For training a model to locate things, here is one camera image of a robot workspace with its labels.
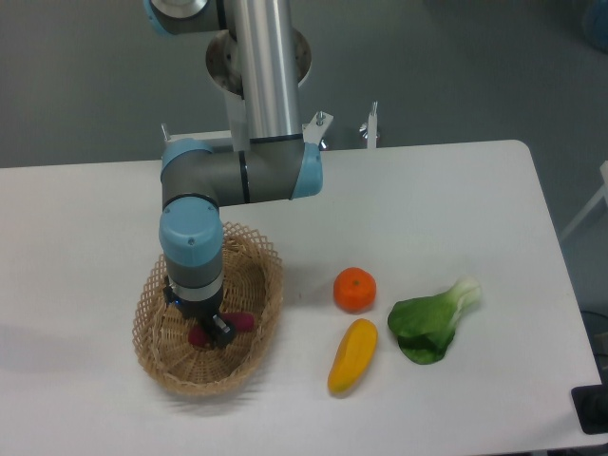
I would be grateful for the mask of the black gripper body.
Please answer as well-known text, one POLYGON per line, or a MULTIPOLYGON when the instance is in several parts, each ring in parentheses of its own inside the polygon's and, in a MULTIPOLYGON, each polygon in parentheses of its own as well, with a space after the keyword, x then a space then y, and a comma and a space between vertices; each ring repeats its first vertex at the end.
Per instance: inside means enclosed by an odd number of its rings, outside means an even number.
POLYGON ((168 304, 175 305, 184 318, 194 318, 206 333, 224 332, 219 311, 223 300, 221 276, 199 289, 182 287, 167 276, 162 292, 168 304))

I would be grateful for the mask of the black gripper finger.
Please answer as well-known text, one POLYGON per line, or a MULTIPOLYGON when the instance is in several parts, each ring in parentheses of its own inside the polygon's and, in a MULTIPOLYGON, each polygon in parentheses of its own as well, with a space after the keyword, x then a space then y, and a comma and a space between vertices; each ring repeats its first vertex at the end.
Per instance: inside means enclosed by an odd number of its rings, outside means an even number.
POLYGON ((219 313, 211 317, 208 332, 215 347, 227 347, 236 337, 236 327, 219 313))

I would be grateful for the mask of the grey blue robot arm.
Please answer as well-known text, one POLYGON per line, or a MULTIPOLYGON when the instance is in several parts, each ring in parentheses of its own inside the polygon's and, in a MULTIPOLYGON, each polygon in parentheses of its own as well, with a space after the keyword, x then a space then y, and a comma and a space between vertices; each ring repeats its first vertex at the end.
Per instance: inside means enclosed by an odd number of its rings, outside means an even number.
POLYGON ((205 17, 214 13, 213 29, 228 44, 219 58, 227 87, 244 104, 232 151, 184 138, 170 142, 161 159, 165 298, 222 348, 237 329, 219 310, 220 208, 306 198, 322 189, 319 146, 305 139, 299 116, 303 57, 286 1, 148 1, 144 8, 154 27, 172 36, 209 30, 205 17))

